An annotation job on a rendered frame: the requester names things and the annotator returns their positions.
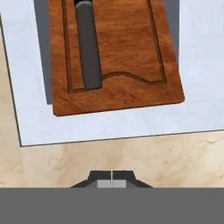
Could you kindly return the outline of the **grey knife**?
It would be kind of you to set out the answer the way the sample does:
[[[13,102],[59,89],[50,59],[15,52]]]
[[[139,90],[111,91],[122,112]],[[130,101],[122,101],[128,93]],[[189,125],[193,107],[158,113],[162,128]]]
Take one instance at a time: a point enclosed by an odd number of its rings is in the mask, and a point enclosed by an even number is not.
[[[95,29],[93,0],[73,0],[80,49],[80,67],[86,90],[102,87],[102,69]]]

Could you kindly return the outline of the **brown wooden cutting board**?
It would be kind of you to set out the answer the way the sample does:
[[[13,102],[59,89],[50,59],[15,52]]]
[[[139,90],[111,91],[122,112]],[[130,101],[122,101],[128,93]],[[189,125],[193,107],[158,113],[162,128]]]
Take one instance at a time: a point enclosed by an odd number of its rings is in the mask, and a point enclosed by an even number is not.
[[[52,111],[70,116],[185,100],[162,0],[92,0],[102,87],[86,90],[74,0],[47,0]]]

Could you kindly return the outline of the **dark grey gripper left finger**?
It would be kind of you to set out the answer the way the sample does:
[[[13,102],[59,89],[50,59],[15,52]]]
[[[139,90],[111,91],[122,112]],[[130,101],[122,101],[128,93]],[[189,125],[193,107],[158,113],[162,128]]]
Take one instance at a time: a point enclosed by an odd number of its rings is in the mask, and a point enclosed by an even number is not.
[[[87,177],[80,183],[73,185],[73,188],[84,188],[91,186],[97,180],[109,180],[111,171],[91,171]]]

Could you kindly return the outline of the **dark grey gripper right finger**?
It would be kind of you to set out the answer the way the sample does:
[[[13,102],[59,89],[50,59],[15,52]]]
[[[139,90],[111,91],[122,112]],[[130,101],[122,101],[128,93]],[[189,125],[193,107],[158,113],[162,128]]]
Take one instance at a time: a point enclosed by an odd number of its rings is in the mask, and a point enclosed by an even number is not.
[[[127,187],[151,188],[151,185],[137,179],[133,171],[113,171],[113,180],[125,180]]]

